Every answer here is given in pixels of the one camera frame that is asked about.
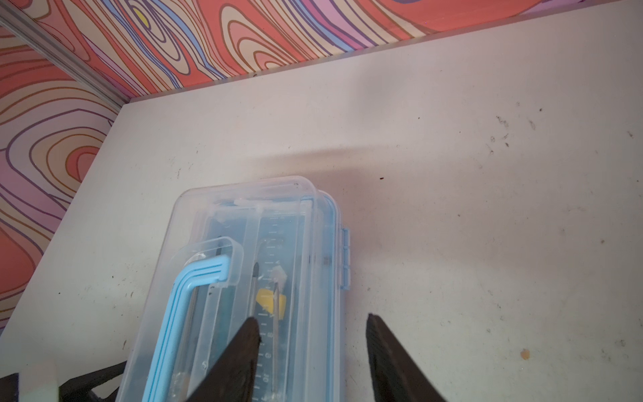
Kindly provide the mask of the clear handled tester screwdriver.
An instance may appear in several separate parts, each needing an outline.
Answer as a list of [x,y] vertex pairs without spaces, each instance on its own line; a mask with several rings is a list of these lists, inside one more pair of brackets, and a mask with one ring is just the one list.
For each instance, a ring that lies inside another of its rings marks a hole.
[[274,266],[271,271],[273,282],[273,341],[272,341],[272,385],[271,398],[279,400],[279,343],[280,343],[280,321],[281,321],[281,293],[287,281],[287,274],[281,266]]

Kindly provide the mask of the yellow black utility knife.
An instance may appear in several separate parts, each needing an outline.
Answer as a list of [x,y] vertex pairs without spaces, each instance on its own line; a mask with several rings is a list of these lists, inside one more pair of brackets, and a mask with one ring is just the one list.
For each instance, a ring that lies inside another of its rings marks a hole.
[[[259,289],[256,294],[256,303],[261,307],[261,309],[273,315],[275,313],[276,306],[276,297],[274,291],[266,288]],[[279,295],[279,309],[278,317],[279,320],[284,320],[286,316],[286,306],[287,306],[287,297],[284,294]]]

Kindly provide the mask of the teal utility knife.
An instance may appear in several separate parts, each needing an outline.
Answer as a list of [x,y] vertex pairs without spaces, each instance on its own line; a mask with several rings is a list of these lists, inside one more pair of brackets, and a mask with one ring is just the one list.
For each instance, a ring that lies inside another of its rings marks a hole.
[[273,215],[260,222],[253,296],[261,344],[254,401],[285,401],[299,219]]

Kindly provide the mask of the blue plastic tool box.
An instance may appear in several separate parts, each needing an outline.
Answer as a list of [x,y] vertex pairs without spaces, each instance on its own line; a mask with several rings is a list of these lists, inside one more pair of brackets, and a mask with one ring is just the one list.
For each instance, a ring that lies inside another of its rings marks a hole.
[[345,400],[345,313],[351,288],[351,232],[338,204],[319,191],[313,203],[304,401]]

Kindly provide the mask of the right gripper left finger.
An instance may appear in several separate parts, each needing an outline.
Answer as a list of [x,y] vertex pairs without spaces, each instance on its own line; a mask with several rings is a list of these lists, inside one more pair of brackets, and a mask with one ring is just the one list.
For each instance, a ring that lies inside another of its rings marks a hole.
[[260,346],[259,323],[247,318],[188,402],[252,401]]

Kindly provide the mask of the black yellow screwdriver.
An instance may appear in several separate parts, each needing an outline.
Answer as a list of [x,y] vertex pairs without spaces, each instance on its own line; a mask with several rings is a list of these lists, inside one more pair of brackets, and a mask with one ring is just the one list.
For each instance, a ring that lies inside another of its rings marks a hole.
[[248,316],[252,318],[255,315],[256,311],[256,294],[257,286],[259,280],[260,264],[256,262],[253,266],[253,272],[251,276],[251,288],[249,289],[249,309]]

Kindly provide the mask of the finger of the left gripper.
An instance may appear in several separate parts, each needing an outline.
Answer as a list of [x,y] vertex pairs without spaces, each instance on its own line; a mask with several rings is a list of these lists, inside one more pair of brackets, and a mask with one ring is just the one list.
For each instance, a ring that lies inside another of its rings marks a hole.
[[98,396],[94,389],[115,379],[125,371],[127,362],[121,362],[102,370],[70,379],[59,388],[60,402],[115,402],[119,388],[105,398]]

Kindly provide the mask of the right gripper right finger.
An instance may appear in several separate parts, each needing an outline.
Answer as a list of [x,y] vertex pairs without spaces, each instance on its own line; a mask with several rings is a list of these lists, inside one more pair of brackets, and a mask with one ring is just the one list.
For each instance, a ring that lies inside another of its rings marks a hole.
[[446,402],[383,318],[368,315],[366,340],[375,401]]

